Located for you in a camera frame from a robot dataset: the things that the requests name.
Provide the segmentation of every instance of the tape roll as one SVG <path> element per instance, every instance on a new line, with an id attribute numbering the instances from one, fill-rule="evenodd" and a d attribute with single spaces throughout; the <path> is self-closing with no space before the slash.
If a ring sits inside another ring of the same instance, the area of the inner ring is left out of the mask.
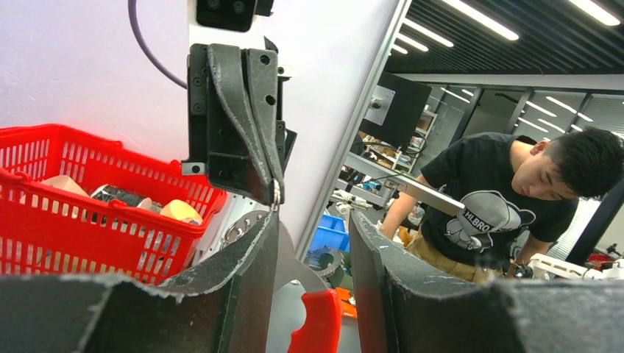
<path id="1" fill-rule="evenodd" d="M 43 180 L 41 184 L 52 186 L 53 188 L 56 188 L 56 189 L 65 190 L 70 193 L 75 193 L 80 196 L 89 197 L 89 195 L 80 187 L 80 185 L 78 185 L 70 176 L 67 176 L 67 175 L 53 176 L 52 178 Z M 20 203 L 26 204 L 26 196 L 22 196 L 20 198 Z M 43 198 L 41 201 L 41 205 L 39 205 L 39 196 L 32 195 L 33 207 L 48 210 L 48 207 L 49 207 L 48 203 L 49 203 L 49 200 L 47 198 Z M 58 208 L 59 208 L 59 203 L 55 202 L 52 205 L 52 212 L 58 213 L 59 212 Z M 72 212 L 71 212 L 72 218 L 78 218 L 78 210 L 75 207 L 63 207 L 63 209 L 61 210 L 62 214 L 68 215 L 69 208 L 72 208 Z"/>
<path id="2" fill-rule="evenodd" d="M 173 200 L 169 202 L 165 205 L 165 207 L 163 207 L 160 214 L 165 217 L 195 225 L 200 225 L 204 221 L 193 206 L 181 200 Z"/>

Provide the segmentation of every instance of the t-shirt graphic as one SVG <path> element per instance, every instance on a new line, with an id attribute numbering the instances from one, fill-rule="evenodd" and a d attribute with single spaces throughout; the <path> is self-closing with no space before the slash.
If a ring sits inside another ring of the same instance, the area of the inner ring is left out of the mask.
<path id="1" fill-rule="evenodd" d="M 508 232 L 535 221 L 530 210 L 521 210 L 496 190 L 478 190 L 461 199 L 466 208 L 447 223 L 449 240 L 464 249 L 483 250 L 494 245 L 492 233 Z"/>

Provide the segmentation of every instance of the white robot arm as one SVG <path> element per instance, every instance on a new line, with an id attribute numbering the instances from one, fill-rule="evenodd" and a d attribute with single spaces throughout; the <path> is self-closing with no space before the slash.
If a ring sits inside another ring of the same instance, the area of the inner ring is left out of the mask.
<path id="1" fill-rule="evenodd" d="M 613 268 L 597 271 L 568 263 L 544 254 L 535 254 L 527 264 L 533 270 L 533 278 L 549 279 L 558 276 L 568 279 L 624 279 L 624 260 L 616 260 Z"/>

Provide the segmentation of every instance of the red plastic part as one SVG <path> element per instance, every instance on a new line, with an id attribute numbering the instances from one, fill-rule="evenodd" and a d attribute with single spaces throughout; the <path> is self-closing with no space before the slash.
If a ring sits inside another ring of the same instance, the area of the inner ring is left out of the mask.
<path id="1" fill-rule="evenodd" d="M 161 204 L 181 199 L 204 221 L 193 226 L 39 183 L 59 174 L 87 193 L 110 184 Z M 205 176 L 182 176 L 179 162 L 118 141 L 56 124 L 0 129 L 0 274 L 123 272 L 158 284 L 187 266 L 225 199 Z"/>
<path id="2" fill-rule="evenodd" d="M 336 353 L 342 325 L 340 298 L 335 290 L 304 293 L 305 322 L 292 333 L 288 353 Z"/>

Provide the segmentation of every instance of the khaki pants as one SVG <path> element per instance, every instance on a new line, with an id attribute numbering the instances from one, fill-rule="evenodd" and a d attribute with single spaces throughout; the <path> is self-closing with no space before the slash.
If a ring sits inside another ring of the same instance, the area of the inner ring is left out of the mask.
<path id="1" fill-rule="evenodd" d="M 405 249 L 440 271 L 469 282 L 488 283 L 494 278 L 500 276 L 499 271 L 477 268 L 475 266 L 466 265 L 465 263 L 458 263 L 457 261 L 453 261 L 448 257 L 445 257 L 433 246 L 427 243 L 427 241 L 422 237 L 420 231 L 418 231 L 414 239 L 405 247 Z"/>

